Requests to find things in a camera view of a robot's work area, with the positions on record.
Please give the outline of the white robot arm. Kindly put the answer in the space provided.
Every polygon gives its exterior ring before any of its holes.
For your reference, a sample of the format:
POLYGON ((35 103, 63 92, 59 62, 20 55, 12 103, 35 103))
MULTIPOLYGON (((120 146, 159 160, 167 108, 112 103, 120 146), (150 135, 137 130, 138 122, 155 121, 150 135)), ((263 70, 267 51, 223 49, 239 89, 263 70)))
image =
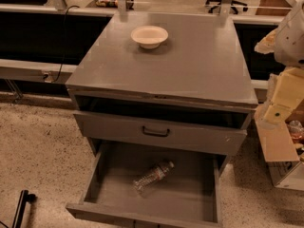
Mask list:
POLYGON ((299 1, 278 25, 255 46, 255 52, 273 53, 285 66, 269 80, 261 119, 268 124, 285 122, 304 99, 304 1, 299 1))

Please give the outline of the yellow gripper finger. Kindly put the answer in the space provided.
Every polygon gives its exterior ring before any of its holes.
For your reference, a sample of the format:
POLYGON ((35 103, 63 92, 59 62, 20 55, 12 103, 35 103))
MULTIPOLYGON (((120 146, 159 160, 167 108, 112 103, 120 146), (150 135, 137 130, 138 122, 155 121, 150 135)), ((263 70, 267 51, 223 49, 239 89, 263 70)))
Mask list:
POLYGON ((269 54, 275 51, 276 44, 276 29, 269 32, 262 40, 255 46, 255 52, 261 54, 269 54))
POLYGON ((286 67, 268 81, 267 100, 262 120, 268 124, 285 122, 304 100, 304 69, 286 67))

